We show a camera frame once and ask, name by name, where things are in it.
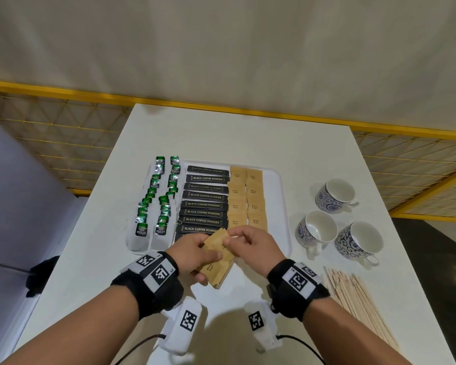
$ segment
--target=white tray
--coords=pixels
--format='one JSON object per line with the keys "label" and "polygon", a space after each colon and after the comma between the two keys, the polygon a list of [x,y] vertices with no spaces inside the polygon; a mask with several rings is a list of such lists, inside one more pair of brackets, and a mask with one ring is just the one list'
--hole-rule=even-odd
{"label": "white tray", "polygon": [[[176,194],[176,198],[171,205],[171,217],[169,219],[167,233],[165,236],[154,235],[156,223],[158,216],[160,214],[160,207],[158,206],[158,196],[164,195],[167,191],[167,182],[170,173],[170,162],[169,158],[166,157],[166,166],[165,174],[161,177],[160,187],[157,191],[156,198],[153,200],[152,204],[149,205],[149,214],[147,216],[147,236],[138,237],[135,236],[135,217],[137,215],[136,209],[137,204],[132,205],[132,217],[129,220],[128,227],[126,230],[126,243],[127,246],[139,246],[144,245],[144,249],[129,249],[135,254],[142,254],[147,250],[166,250],[174,241],[174,236],[176,233],[176,224],[177,217],[180,208],[180,202],[182,193],[184,191],[184,183],[186,181],[187,168],[189,165],[194,166],[203,166],[207,168],[215,169],[225,169],[230,170],[230,166],[242,166],[247,167],[246,165],[236,165],[236,164],[221,164],[214,162],[205,162],[205,161],[194,161],[194,160],[181,160],[181,173],[179,174],[179,180],[177,181],[177,187],[179,192]],[[291,236],[289,228],[289,220],[287,218],[286,211],[286,200],[284,199],[283,188],[282,188],[282,179],[280,174],[270,168],[261,168],[257,166],[249,166],[252,169],[259,169],[263,172],[263,194],[265,196],[265,213],[267,215],[267,224],[268,224],[268,233],[270,233],[277,244],[280,247],[282,253],[289,257],[292,251],[291,247]],[[155,161],[153,161],[149,166],[149,171],[147,172],[147,177],[144,182],[143,189],[139,193],[140,200],[144,197],[149,188],[150,178],[154,173]]]}

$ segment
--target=human hand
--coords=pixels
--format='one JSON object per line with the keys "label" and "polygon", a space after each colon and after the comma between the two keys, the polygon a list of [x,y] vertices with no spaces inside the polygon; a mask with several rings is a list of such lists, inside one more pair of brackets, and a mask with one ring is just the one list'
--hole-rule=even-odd
{"label": "human hand", "polygon": [[179,274],[191,273],[196,281],[207,285],[207,278],[196,270],[197,267],[211,262],[220,261],[223,254],[220,251],[202,249],[204,241],[209,237],[202,233],[189,233],[170,246],[166,253],[177,264]]}
{"label": "human hand", "polygon": [[262,229],[242,225],[228,229],[228,234],[231,237],[225,237],[223,244],[265,278],[286,258],[275,239]]}

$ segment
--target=blue patterned mug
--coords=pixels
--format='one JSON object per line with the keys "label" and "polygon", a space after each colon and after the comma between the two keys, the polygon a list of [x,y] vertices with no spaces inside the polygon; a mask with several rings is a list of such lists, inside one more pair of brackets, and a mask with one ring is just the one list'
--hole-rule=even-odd
{"label": "blue patterned mug", "polygon": [[[334,245],[345,258],[363,258],[373,266],[380,264],[374,254],[383,249],[382,235],[377,228],[365,221],[355,221],[341,230]],[[376,259],[376,262],[369,260],[369,257]]]}
{"label": "blue patterned mug", "polygon": [[316,254],[321,253],[322,243],[334,241],[337,234],[336,222],[330,215],[319,210],[311,211],[296,227],[297,241],[305,248],[315,246]]}
{"label": "blue patterned mug", "polygon": [[357,206],[354,200],[354,188],[343,179],[332,178],[327,181],[317,192],[316,205],[326,213],[334,213],[344,205]]}

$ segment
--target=beige wall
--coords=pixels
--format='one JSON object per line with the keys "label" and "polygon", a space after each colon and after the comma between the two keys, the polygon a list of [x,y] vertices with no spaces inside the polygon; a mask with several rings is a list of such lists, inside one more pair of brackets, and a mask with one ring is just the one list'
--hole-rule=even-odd
{"label": "beige wall", "polygon": [[456,0],[0,0],[0,80],[456,130]]}

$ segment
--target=held brown sugar packet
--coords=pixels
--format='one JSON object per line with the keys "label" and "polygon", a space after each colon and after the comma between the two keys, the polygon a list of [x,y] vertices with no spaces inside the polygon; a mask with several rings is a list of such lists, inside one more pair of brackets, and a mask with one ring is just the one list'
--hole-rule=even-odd
{"label": "held brown sugar packet", "polygon": [[246,199],[228,197],[229,213],[246,213]]}
{"label": "held brown sugar packet", "polygon": [[199,272],[206,275],[207,281],[215,288],[225,277],[230,269],[231,261],[234,258],[234,255],[225,248],[225,245],[223,244],[223,238],[226,236],[228,236],[226,229],[221,228],[204,241],[203,248],[221,251],[223,258],[220,261],[206,264],[197,269]]}
{"label": "held brown sugar packet", "polygon": [[246,182],[246,198],[263,198],[263,183]]}
{"label": "held brown sugar packet", "polygon": [[252,197],[248,200],[248,212],[249,213],[263,213],[265,214],[265,198]]}
{"label": "held brown sugar packet", "polygon": [[247,219],[246,212],[228,213],[228,229],[238,227],[239,225],[248,225]]}
{"label": "held brown sugar packet", "polygon": [[230,166],[231,180],[239,180],[240,183],[245,184],[246,181],[246,168],[240,166]]}
{"label": "held brown sugar packet", "polygon": [[248,213],[249,216],[249,225],[263,229],[267,232],[267,216],[265,212],[263,213]]}
{"label": "held brown sugar packet", "polygon": [[246,170],[246,183],[263,183],[263,175],[261,170],[248,169]]}
{"label": "held brown sugar packet", "polygon": [[237,180],[228,182],[228,197],[246,199],[245,184]]}

